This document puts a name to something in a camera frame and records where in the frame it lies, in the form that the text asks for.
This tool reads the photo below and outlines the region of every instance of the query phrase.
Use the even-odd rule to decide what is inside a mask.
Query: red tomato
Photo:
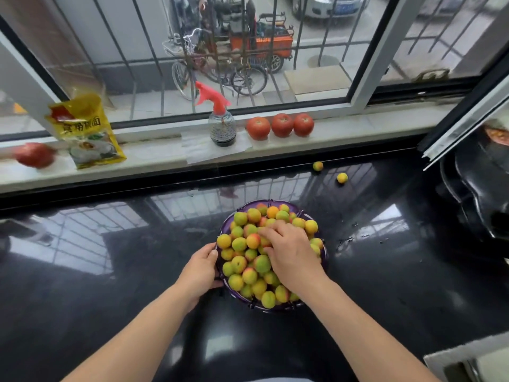
[[[315,127],[315,121],[308,114],[299,114],[293,121],[293,131],[298,136],[308,136]]]
[[[293,119],[287,114],[277,114],[272,119],[272,131],[279,138],[286,138],[293,130]]]
[[[270,133],[270,122],[266,118],[257,116],[247,121],[246,130],[255,141],[263,141]]]
[[[45,144],[28,142],[14,150],[14,158],[25,166],[42,168],[55,160],[54,150]]]

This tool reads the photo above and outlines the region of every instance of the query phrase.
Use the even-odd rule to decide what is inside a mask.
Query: hand
[[[277,277],[301,298],[309,284],[327,278],[302,228],[278,220],[258,233],[272,243],[272,248],[264,249]]]
[[[214,280],[219,275],[215,266],[217,260],[215,245],[212,242],[197,250],[175,282],[175,286],[189,298],[189,311],[196,306],[200,296],[205,292],[223,285],[222,280]]]

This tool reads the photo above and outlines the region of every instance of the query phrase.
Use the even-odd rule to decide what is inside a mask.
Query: window sill
[[[454,105],[450,104],[433,105],[344,118],[320,119],[316,120],[315,130],[307,138],[299,138],[295,134],[288,138],[277,138],[271,133],[267,141],[252,141],[250,149],[213,161],[226,162],[257,158],[422,134],[436,126],[453,107]],[[2,160],[0,176],[3,177],[3,182],[0,183],[0,193],[188,166],[182,151],[181,138],[127,143],[122,148],[127,156],[126,161],[80,171],[76,170],[74,162],[65,150],[58,152],[54,164],[41,170],[20,165],[12,159]]]

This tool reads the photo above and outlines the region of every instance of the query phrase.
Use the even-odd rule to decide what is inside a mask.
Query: spray bottle
[[[196,82],[196,88],[200,90],[200,100],[197,104],[206,100],[214,103],[212,114],[209,116],[210,138],[221,147],[233,145],[237,136],[235,119],[225,109],[225,106],[229,106],[231,103],[218,91],[199,81]]]

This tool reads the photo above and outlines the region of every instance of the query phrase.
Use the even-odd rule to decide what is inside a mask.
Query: purple bowl
[[[227,217],[227,219],[225,220],[225,222],[223,223],[223,225],[221,227],[221,230],[220,230],[220,234],[223,234],[223,233],[230,234],[230,224],[232,223],[233,216],[235,215],[236,212],[246,212],[248,209],[254,208],[258,204],[265,204],[265,205],[267,205],[267,207],[270,207],[270,206],[277,206],[277,207],[279,207],[279,205],[283,205],[283,204],[284,205],[288,205],[290,212],[295,212],[297,214],[297,217],[303,218],[305,220],[312,220],[313,219],[311,216],[306,214],[304,212],[304,210],[300,210],[299,208],[296,207],[296,205],[294,205],[294,204],[292,204],[292,203],[290,203],[288,201],[274,201],[272,199],[261,199],[259,201],[248,202],[243,207],[238,208],[235,212],[230,214]],[[315,237],[320,237],[320,230],[318,230],[315,233]],[[217,270],[220,273],[221,279],[225,283],[225,287],[230,291],[230,294],[233,297],[235,297],[238,300],[244,302],[250,308],[256,308],[256,309],[261,310],[263,312],[281,312],[281,311],[291,311],[291,310],[296,309],[297,307],[300,307],[300,306],[304,305],[304,302],[299,300],[297,302],[283,303],[283,304],[280,304],[278,306],[275,306],[274,308],[268,309],[268,308],[265,308],[264,306],[262,306],[262,302],[260,302],[255,297],[252,298],[253,300],[246,299],[244,296],[240,295],[237,291],[234,291],[229,286],[228,278],[222,272],[222,266],[226,262],[226,260],[224,260],[221,257],[221,248],[219,248],[217,246],[217,244],[216,244],[216,249],[219,252],[219,257],[217,259],[216,266],[217,266]],[[328,262],[329,256],[327,254],[327,248],[325,247],[325,242],[324,242],[324,247],[323,247],[322,252],[321,252],[321,257],[322,257],[322,267],[326,271],[327,270],[327,262]]]

